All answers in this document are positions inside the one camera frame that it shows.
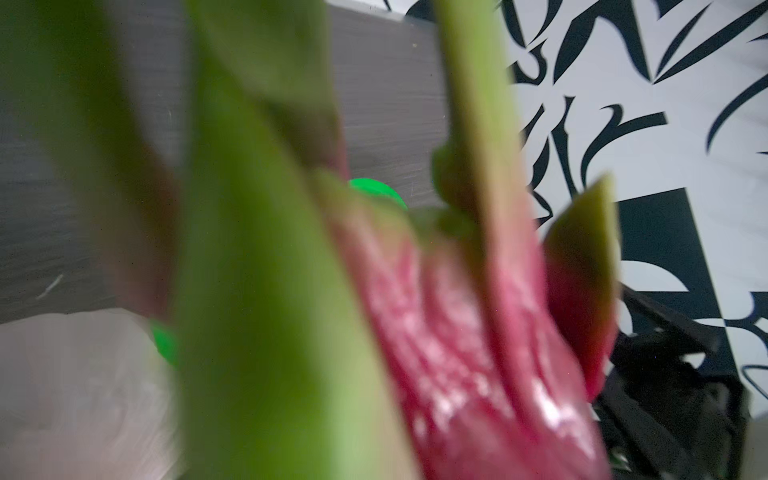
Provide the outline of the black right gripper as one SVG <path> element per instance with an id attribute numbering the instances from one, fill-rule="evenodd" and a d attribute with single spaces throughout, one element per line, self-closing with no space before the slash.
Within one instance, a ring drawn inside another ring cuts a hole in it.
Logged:
<path id="1" fill-rule="evenodd" d="M 701 373 L 686 361 L 717 353 L 716 334 L 629 288 L 626 306 L 653 329 L 620 334 L 593 403 L 616 479 L 736 479 L 749 395 L 734 375 Z"/>

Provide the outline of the red dragon fruit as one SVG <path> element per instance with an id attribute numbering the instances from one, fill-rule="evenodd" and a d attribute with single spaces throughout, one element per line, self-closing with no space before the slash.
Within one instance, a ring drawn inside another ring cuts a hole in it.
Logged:
<path id="1" fill-rule="evenodd" d="M 322 1 L 190 1 L 180 180 L 144 137 L 101 1 L 5 1 L 1 87 L 118 288 L 173 324 L 199 479 L 608 479 L 616 338 L 603 177 L 540 239 L 490 1 L 433 5 L 443 205 L 352 189 Z"/>

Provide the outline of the pink plastic bag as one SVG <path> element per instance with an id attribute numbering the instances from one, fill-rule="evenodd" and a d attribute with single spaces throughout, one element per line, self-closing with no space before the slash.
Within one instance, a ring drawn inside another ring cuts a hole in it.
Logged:
<path id="1" fill-rule="evenodd" d="M 123 309 L 1 327 L 4 479 L 178 479 L 170 365 Z"/>

